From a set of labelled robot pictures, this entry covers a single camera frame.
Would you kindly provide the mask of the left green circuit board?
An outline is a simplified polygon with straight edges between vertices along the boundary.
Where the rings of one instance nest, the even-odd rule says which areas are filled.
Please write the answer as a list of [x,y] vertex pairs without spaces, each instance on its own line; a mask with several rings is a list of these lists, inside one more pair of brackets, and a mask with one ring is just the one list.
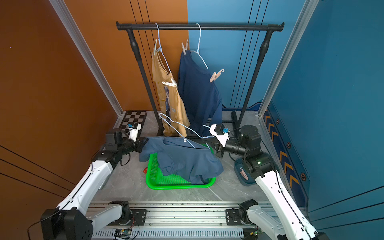
[[114,240],[129,240],[132,236],[132,229],[115,229]]

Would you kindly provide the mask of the teal plastic tub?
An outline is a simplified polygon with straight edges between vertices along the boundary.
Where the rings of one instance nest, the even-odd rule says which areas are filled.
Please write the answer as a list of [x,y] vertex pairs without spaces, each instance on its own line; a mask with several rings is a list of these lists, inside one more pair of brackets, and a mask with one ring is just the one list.
[[255,179],[253,179],[251,175],[247,173],[243,168],[243,159],[239,158],[235,160],[234,170],[235,170],[236,176],[238,177],[240,183],[243,186],[249,187],[256,184]]

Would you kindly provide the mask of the navy blue t-shirt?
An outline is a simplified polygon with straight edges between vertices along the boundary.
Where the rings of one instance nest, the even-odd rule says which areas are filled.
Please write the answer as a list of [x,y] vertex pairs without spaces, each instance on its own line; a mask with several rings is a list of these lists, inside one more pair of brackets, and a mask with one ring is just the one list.
[[222,98],[216,84],[210,82],[212,73],[194,61],[195,55],[191,51],[181,52],[178,91],[190,128],[207,137],[211,135],[207,122],[222,123]]

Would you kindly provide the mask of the white clothespin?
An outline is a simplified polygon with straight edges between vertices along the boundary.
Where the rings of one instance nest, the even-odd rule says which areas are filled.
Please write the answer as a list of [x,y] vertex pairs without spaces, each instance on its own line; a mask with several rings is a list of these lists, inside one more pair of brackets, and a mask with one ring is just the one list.
[[170,87],[177,87],[178,86],[176,81],[173,78],[171,78],[170,82],[162,81],[162,84],[165,85],[165,86],[170,86]]

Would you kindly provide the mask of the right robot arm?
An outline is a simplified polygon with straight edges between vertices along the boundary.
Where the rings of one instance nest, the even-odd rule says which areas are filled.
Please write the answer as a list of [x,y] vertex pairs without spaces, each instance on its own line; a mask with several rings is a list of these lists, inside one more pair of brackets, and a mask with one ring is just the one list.
[[210,134],[218,140],[217,155],[224,153],[242,157],[236,168],[239,180],[253,180],[265,193],[278,218],[267,214],[254,200],[240,204],[239,213],[245,224],[256,225],[272,240],[326,240],[303,215],[287,192],[272,157],[261,150],[262,138],[257,127],[245,125],[239,136],[230,138],[223,125],[211,125]]

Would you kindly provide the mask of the pale green clothespin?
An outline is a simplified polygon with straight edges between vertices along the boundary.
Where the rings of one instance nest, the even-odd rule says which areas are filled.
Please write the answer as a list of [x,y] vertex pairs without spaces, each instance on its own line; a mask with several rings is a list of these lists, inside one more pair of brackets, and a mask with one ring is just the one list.
[[154,50],[153,50],[154,56],[156,55],[156,51],[157,51],[157,39],[155,39],[155,45],[154,45]]

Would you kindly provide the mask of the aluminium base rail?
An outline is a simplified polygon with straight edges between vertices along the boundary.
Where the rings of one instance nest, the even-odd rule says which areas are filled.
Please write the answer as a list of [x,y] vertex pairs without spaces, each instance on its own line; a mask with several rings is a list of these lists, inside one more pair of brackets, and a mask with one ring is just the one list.
[[[276,220],[262,210],[255,200],[251,199],[239,204],[240,222],[245,225],[260,227],[270,238],[275,240],[318,240],[320,232],[306,219],[295,203],[287,198],[272,204],[279,219]],[[93,232],[97,232],[108,224],[117,221],[130,225],[134,212],[127,201],[112,201],[95,215],[87,216],[87,209],[80,205],[71,206],[71,202],[47,210],[52,216],[42,220],[43,236],[46,240],[89,240]],[[206,223],[206,218],[213,217],[213,208],[178,207],[159,210],[158,215],[165,219],[186,220],[196,228]]]

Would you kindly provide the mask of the black clothes rack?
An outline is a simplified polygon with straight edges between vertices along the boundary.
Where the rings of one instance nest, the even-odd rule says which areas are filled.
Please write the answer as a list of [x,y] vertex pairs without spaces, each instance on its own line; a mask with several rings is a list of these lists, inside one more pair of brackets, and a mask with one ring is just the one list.
[[149,81],[148,81],[148,78],[146,75],[144,65],[143,65],[142,56],[140,53],[140,48],[139,48],[139,45],[138,45],[136,38],[135,38],[134,30],[137,30],[137,31],[139,31],[139,30],[145,30],[145,31],[146,30],[167,30],[167,31],[189,31],[189,30],[194,30],[194,31],[199,30],[200,31],[200,30],[202,30],[202,31],[246,31],[246,32],[248,32],[248,31],[252,31],[252,32],[265,31],[266,35],[264,37],[263,43],[260,46],[257,64],[256,64],[254,74],[252,76],[252,80],[250,82],[250,85],[249,85],[249,88],[247,91],[247,95],[246,95],[246,98],[245,98],[245,101],[244,101],[244,104],[243,104],[243,107],[241,110],[241,114],[239,117],[237,117],[236,113],[232,112],[231,113],[231,120],[228,121],[228,123],[233,124],[233,127],[238,128],[238,127],[240,127],[240,125],[242,123],[245,111],[247,109],[248,103],[250,101],[250,98],[251,98],[251,95],[252,95],[252,92],[253,92],[253,89],[254,89],[254,86],[256,83],[256,79],[259,75],[259,72],[260,72],[262,63],[265,59],[265,56],[269,50],[272,35],[275,32],[283,31],[283,29],[285,27],[285,23],[281,23],[279,25],[276,25],[276,24],[269,24],[269,25],[160,24],[160,25],[156,25],[156,24],[120,24],[119,22],[116,22],[116,27],[119,31],[127,32],[128,36],[129,36],[131,49],[132,49],[134,56],[135,56],[135,59],[138,63],[138,66],[139,66],[139,69],[140,69],[140,72],[142,75],[142,79],[144,81],[144,84],[145,84],[145,87],[147,90],[147,94],[148,94],[148,97],[150,99],[152,109],[153,109],[153,112],[155,114],[156,121],[158,123],[157,135],[162,136],[163,131],[164,131],[164,127],[163,127],[162,121],[160,120],[160,117],[158,114],[155,100],[154,100],[154,97],[153,97],[153,94],[151,91],[151,87],[150,87],[150,84],[149,84]]

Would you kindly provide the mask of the green plastic basket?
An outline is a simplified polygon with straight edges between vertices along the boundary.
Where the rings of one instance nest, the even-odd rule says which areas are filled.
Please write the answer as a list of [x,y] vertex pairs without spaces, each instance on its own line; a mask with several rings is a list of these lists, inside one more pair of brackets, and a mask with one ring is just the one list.
[[157,153],[150,155],[146,172],[146,184],[152,190],[204,189],[216,182],[216,178],[212,178],[206,184],[194,185],[178,175],[164,176],[157,156]]

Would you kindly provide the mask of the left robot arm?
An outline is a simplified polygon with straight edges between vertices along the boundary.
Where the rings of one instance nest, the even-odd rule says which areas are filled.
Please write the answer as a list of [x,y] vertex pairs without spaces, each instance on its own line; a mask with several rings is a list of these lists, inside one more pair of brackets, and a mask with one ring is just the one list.
[[96,152],[85,175],[55,209],[46,210],[40,220],[45,240],[90,240],[93,234],[112,222],[131,224],[133,214],[127,201],[112,201],[104,209],[87,217],[88,207],[100,187],[106,183],[124,155],[141,153],[148,138],[137,129],[113,129],[106,143]]

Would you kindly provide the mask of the salmon pink clothespin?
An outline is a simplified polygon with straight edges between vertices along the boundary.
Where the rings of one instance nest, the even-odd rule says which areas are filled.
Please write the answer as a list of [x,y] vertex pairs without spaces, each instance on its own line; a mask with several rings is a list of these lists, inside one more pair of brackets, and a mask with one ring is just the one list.
[[248,180],[249,180],[248,175],[247,175],[247,173],[244,171],[243,168],[240,168],[240,174],[243,176],[243,178],[245,179],[245,181],[248,181]]

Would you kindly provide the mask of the yellow printed t-shirt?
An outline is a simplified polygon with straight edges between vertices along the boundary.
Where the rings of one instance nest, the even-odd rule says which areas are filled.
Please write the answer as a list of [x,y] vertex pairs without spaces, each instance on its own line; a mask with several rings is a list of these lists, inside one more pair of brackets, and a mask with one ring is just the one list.
[[184,102],[179,94],[178,87],[169,87],[162,84],[174,79],[172,73],[168,74],[159,52],[153,55],[152,60],[153,81],[157,87],[157,96],[160,104],[159,117],[161,118],[165,136],[186,137],[186,128],[190,126]]

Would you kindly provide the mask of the light blue t-shirt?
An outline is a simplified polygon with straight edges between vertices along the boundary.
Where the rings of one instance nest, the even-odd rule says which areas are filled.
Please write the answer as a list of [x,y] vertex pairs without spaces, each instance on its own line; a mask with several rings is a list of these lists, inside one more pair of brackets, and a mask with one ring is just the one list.
[[164,176],[178,175],[193,185],[203,185],[218,177],[224,167],[212,151],[199,143],[185,142],[177,137],[151,137],[139,154],[140,162],[147,162],[157,154]]

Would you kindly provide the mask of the black white checkerboard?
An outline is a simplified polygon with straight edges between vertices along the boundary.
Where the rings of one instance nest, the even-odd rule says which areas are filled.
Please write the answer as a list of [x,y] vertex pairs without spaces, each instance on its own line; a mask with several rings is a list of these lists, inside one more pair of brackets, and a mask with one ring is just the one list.
[[131,123],[137,123],[143,126],[145,123],[146,117],[147,117],[146,111],[126,111],[123,117],[123,120],[120,124],[120,128],[126,129],[128,125]]

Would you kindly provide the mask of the light pink clothespin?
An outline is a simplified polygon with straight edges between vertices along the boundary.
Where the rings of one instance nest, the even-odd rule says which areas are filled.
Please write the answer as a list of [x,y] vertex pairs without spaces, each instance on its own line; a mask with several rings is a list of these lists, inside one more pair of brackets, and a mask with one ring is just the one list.
[[225,69],[221,69],[221,70],[218,71],[217,73],[214,72],[214,73],[212,74],[211,78],[210,78],[210,83],[214,82],[214,81],[215,81],[217,78],[219,78],[220,75],[221,75],[222,73],[224,73],[224,72],[225,72]]

